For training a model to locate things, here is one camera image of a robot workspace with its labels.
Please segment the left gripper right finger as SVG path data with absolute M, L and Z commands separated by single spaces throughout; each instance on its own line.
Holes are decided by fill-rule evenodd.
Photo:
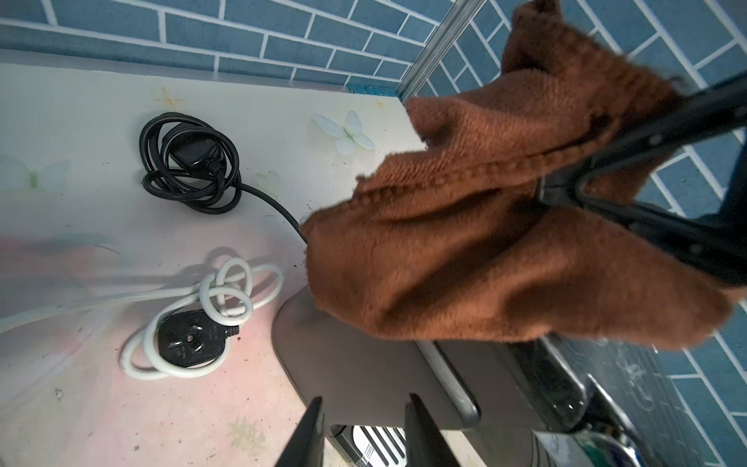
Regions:
M 431 414 L 414 393 L 405 408 L 405 433 L 408 467 L 459 467 Z

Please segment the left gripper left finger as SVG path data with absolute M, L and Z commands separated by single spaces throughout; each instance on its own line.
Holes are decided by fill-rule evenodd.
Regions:
M 324 463 L 323 398 L 315 397 L 282 451 L 276 467 L 322 467 Z

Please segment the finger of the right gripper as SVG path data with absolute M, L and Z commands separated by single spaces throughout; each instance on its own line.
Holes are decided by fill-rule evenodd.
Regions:
M 640 167 L 680 147 L 746 126 L 746 74 L 741 73 L 685 98 L 673 110 L 625 132 L 574 165 L 540 180 L 542 204 L 616 204 L 591 184 L 606 175 Z
M 746 284 L 746 197 L 725 198 L 719 212 L 688 219 L 652 205 L 620 205 L 589 196 L 581 207 L 617 223 L 692 268 L 728 284 Z

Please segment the black coffee machine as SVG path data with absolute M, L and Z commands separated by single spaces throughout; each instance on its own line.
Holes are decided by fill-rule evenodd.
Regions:
M 488 466 L 700 466 L 693 428 L 655 350 L 548 335 L 531 342 L 392 342 L 300 290 L 272 324 L 275 353 L 329 440 L 357 466 L 406 461 L 412 395 Z

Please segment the brown cloth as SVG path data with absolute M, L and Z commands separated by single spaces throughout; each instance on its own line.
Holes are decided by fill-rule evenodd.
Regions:
M 744 287 L 536 198 L 543 176 L 680 95 L 568 25 L 556 1 L 515 9 L 502 63 L 480 89 L 410 100 L 425 149 L 389 155 L 350 200 L 303 223 L 315 305 L 388 340 L 705 340 Z

